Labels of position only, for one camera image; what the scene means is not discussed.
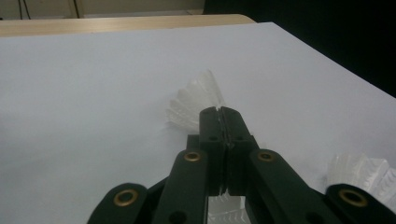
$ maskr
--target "white surface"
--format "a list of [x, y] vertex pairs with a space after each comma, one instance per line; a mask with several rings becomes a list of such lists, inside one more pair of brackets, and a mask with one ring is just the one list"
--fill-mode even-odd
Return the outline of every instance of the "white surface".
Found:
[[216, 76], [259, 143], [323, 190], [337, 152], [396, 167], [396, 101], [272, 23], [0, 38], [0, 223], [84, 223], [169, 174], [177, 90]]

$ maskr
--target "dark background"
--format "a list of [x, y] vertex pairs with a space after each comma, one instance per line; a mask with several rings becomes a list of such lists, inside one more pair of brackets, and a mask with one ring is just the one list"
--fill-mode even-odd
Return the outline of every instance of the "dark background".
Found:
[[396, 8], [390, 1], [206, 0], [204, 14], [272, 21], [396, 97]]

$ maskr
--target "brass ring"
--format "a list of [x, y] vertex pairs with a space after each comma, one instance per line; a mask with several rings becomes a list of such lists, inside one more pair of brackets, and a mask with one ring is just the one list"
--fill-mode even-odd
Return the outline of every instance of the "brass ring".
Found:
[[257, 158], [261, 161], [273, 161], [274, 155], [269, 152], [259, 152], [259, 154], [257, 154]]
[[[132, 194], [132, 197], [128, 200], [123, 200], [121, 199], [121, 196], [124, 194]], [[125, 189], [116, 194], [116, 196], [114, 197], [114, 204], [119, 207], [127, 206], [131, 203], [134, 203], [138, 195], [139, 193], [137, 193], [137, 191], [134, 189]]]
[[184, 155], [186, 161], [198, 161], [201, 159], [201, 155], [198, 152], [189, 152]]
[[344, 202], [357, 207], [365, 207], [368, 204], [367, 199], [353, 189], [340, 189], [338, 195]]

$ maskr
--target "white tabletop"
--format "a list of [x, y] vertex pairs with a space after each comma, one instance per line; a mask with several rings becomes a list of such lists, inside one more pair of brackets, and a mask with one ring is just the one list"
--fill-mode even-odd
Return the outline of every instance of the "white tabletop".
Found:
[[338, 152], [396, 167], [396, 101], [273, 23], [0, 38], [0, 223], [84, 223], [169, 174], [177, 90], [210, 69], [263, 147], [324, 190]]

